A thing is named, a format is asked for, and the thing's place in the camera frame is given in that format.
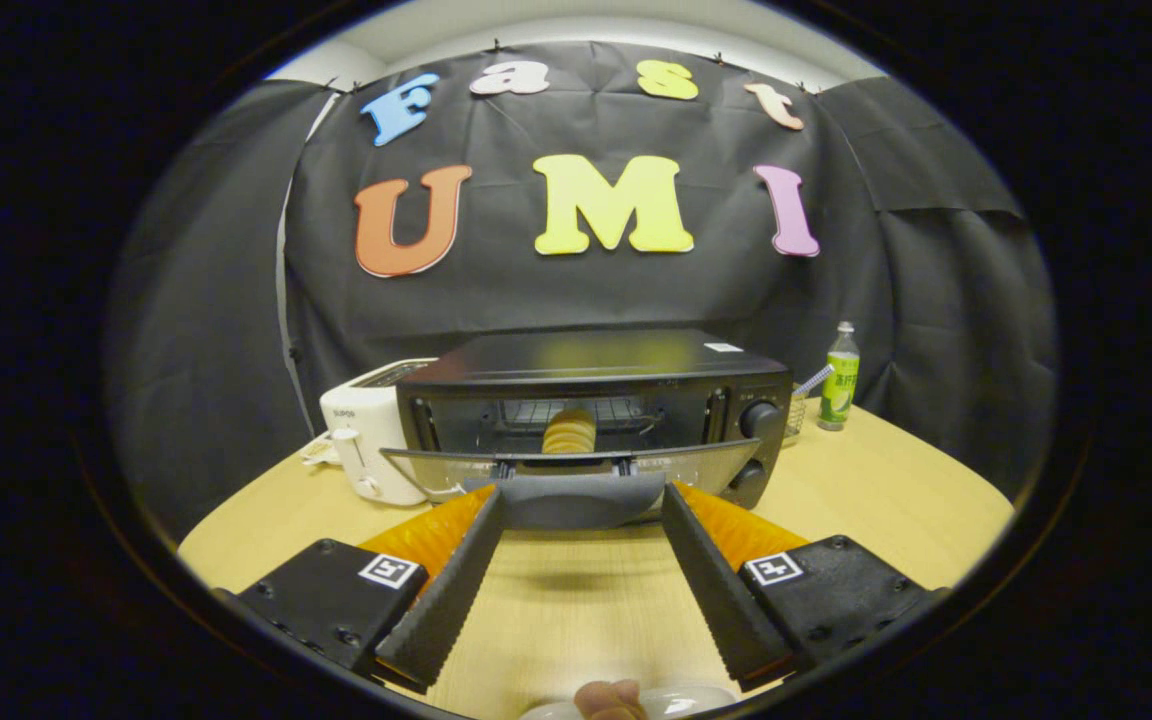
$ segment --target white wall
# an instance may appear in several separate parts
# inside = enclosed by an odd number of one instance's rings
[[[782,53],[782,51],[756,44],[749,38],[718,32],[714,29],[689,26],[689,24],[668,22],[668,20],[607,17],[546,18],[520,23],[516,26],[471,32],[400,58],[389,63],[387,74],[414,68],[429,60],[488,50],[495,38],[499,38],[502,45],[524,45],[530,44],[530,41],[605,40],[668,47],[668,50],[677,50],[681,53],[691,53],[702,58],[712,58],[715,53],[722,53],[725,63],[758,70],[758,73],[794,83],[794,85],[803,82],[812,91],[817,91],[818,88],[820,90],[833,88],[851,79],[839,69],[823,68],[804,58]],[[874,77],[878,74],[881,73],[874,69],[864,74],[863,77]]]
[[[881,76],[864,58],[749,0],[412,0],[347,28],[270,77],[348,90],[430,60],[531,41],[631,41],[723,61],[824,90]]]
[[[365,85],[376,78],[387,76],[384,61],[376,59],[362,47],[340,40],[339,37],[324,41],[306,54],[283,65],[270,75],[272,79],[303,79],[328,85],[338,90],[353,90],[353,83]]]

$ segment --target white label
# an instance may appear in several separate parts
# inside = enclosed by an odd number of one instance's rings
[[[755,575],[755,579],[758,579],[758,584],[765,588],[773,583],[780,583],[782,579],[797,578],[803,574],[803,568],[799,568],[797,562],[791,560],[790,553],[787,552],[750,560],[745,567]]]
[[[362,578],[371,579],[371,582],[387,585],[387,588],[399,589],[403,586],[403,583],[407,583],[407,578],[412,577],[416,568],[419,566],[415,562],[391,555],[378,555],[372,558],[366,568],[358,571],[358,575]]]

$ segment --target letter u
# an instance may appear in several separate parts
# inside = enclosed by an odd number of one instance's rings
[[[461,183],[473,172],[468,165],[449,165],[425,173],[422,185],[429,188],[429,223],[425,237],[415,245],[394,243],[394,209],[407,190],[407,181],[393,179],[362,188],[353,199],[358,206],[355,258],[358,266],[379,278],[410,275],[433,268],[456,242]]]

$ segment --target foam letter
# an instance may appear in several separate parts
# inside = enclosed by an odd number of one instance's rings
[[[781,255],[814,258],[820,253],[820,243],[814,241],[808,228],[808,215],[799,197],[803,179],[775,165],[755,165],[755,173],[767,182],[767,191],[772,195],[772,213],[776,215],[776,236],[772,238],[772,247]]]
[[[679,63],[666,63],[664,60],[643,60],[639,70],[639,88],[646,94],[659,97],[676,97],[679,100],[691,100],[700,94],[700,89],[691,82],[691,70]]]
[[[790,129],[803,129],[803,120],[795,118],[786,109],[787,106],[794,105],[788,97],[772,90],[770,85],[763,85],[760,82],[749,83],[749,85],[745,85],[745,90],[753,92],[755,97],[758,97],[758,104],[763,106],[764,113],[771,115],[778,123]]]
[[[643,252],[691,250],[691,233],[682,227],[673,176],[679,164],[668,158],[637,156],[612,187],[584,156],[545,156],[532,168],[547,179],[550,192],[545,233],[536,238],[540,255],[571,255],[589,248],[589,236],[576,225],[576,211],[608,250],[616,250],[621,234],[636,214],[630,245]]]
[[[531,94],[540,92],[550,86],[545,81],[545,74],[550,73],[550,66],[535,63],[531,60],[516,60],[513,63],[492,65],[483,70],[483,77],[470,83],[470,92],[475,94],[501,94],[502,92],[516,92],[516,94]]]
[[[362,106],[362,113],[371,114],[371,119],[376,121],[376,129],[380,131],[376,136],[377,147],[425,122],[425,113],[420,111],[414,113],[412,108],[429,107],[430,100],[434,97],[425,90],[425,86],[434,85],[435,82],[438,82],[435,74],[425,73],[419,78],[403,83]]]
[[[358,266],[379,278],[408,275],[433,268],[456,242],[461,182],[471,176],[468,165],[449,165],[425,173],[429,188],[429,225],[415,245],[394,243],[394,206],[407,190],[407,181],[393,179],[362,188],[353,199],[358,206],[358,233],[353,253]]]

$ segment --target wire basket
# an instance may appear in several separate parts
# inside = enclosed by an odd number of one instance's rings
[[[794,384],[794,391],[799,391],[799,384]],[[785,442],[781,446],[793,445],[797,439],[799,439],[799,432],[803,432],[803,419],[806,418],[808,414],[808,396],[805,395],[790,395],[790,410],[785,416]]]

